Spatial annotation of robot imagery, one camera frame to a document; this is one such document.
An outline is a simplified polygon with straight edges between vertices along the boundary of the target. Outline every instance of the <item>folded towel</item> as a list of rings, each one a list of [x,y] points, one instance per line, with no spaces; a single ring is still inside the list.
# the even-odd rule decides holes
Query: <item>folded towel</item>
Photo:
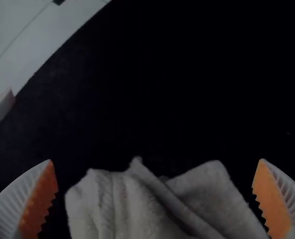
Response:
[[[90,169],[65,201],[73,239],[268,238],[219,161],[167,181],[140,158],[123,173]]]

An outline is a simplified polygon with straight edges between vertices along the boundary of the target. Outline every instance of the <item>dark fabric surface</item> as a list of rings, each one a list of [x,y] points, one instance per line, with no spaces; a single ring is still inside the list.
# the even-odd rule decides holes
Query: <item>dark fabric surface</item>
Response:
[[[54,162],[59,194],[40,238],[69,238],[63,196],[88,168],[124,170],[136,155],[169,177],[221,160],[258,216],[260,158],[295,180],[294,25],[231,5],[163,4],[113,0],[0,123],[0,190]]]

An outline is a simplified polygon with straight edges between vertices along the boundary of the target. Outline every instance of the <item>terry cloth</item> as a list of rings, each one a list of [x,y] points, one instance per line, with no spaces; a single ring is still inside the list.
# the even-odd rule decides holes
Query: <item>terry cloth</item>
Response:
[[[135,158],[90,169],[65,196],[73,239],[268,239],[219,161],[160,180]]]

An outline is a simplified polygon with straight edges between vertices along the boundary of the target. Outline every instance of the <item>dark carpet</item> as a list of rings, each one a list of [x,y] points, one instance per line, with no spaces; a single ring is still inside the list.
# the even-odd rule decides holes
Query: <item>dark carpet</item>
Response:
[[[88,168],[136,155],[169,177],[221,160],[258,216],[260,158],[295,180],[295,24],[257,9],[113,0],[35,73],[0,123],[0,191],[53,160],[40,238],[70,237],[63,196]]]

